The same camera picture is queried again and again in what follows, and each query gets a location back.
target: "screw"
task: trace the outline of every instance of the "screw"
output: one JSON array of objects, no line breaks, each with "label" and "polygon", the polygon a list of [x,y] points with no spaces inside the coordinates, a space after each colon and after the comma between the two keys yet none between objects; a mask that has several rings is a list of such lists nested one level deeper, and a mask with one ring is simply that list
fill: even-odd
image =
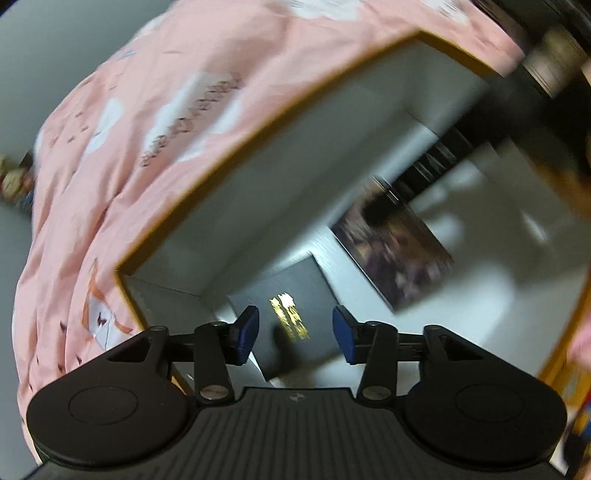
[{"label": "screw", "polygon": [[382,401],[390,398],[392,392],[389,388],[381,385],[373,385],[371,387],[365,387],[361,392],[362,395],[371,401]]},{"label": "screw", "polygon": [[203,387],[199,392],[203,398],[207,400],[222,400],[229,395],[229,391],[222,385],[208,385]]}]

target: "dark printed cover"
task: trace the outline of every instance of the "dark printed cover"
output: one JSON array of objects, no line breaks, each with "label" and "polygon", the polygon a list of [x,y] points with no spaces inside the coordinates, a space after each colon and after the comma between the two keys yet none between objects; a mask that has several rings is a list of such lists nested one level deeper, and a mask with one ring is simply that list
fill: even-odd
[{"label": "dark printed cover", "polygon": [[393,213],[379,227],[367,224],[363,208],[386,188],[386,182],[374,179],[332,231],[382,297],[399,309],[440,282],[453,260],[408,207]]},{"label": "dark printed cover", "polygon": [[253,353],[266,380],[339,354],[332,331],[337,300],[314,257],[228,296],[236,314],[254,305],[260,329]]}]

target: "pink blanket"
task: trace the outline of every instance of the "pink blanket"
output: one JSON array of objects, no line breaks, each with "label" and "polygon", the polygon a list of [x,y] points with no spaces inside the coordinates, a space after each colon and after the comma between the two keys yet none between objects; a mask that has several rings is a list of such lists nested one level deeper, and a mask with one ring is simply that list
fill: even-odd
[{"label": "pink blanket", "polygon": [[497,70],[520,55],[460,0],[178,0],[82,81],[35,146],[12,321],[23,418],[39,389],[138,332],[113,270],[143,232],[288,105],[420,29]]}]

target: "gray wall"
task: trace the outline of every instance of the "gray wall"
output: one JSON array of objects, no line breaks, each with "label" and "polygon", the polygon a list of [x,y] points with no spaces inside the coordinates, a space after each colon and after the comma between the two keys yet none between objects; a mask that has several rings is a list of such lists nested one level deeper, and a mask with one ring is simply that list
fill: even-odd
[{"label": "gray wall", "polygon": [[19,0],[0,17],[0,153],[33,146],[82,79],[170,0]]},{"label": "gray wall", "polygon": [[[0,17],[0,153],[21,158],[45,118],[170,0],[19,0]],[[11,344],[14,290],[30,245],[28,219],[0,205],[0,478],[34,467],[22,439]]]}]

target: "ribbed black surface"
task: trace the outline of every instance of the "ribbed black surface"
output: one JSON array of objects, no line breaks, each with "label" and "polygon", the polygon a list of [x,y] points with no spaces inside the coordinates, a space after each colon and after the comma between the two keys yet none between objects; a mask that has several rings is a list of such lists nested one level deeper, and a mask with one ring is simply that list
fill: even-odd
[{"label": "ribbed black surface", "polygon": [[34,480],[556,480],[548,464],[507,473],[466,471],[423,452],[389,411],[356,404],[348,390],[250,389],[202,411],[183,440],[119,471],[44,465]]}]

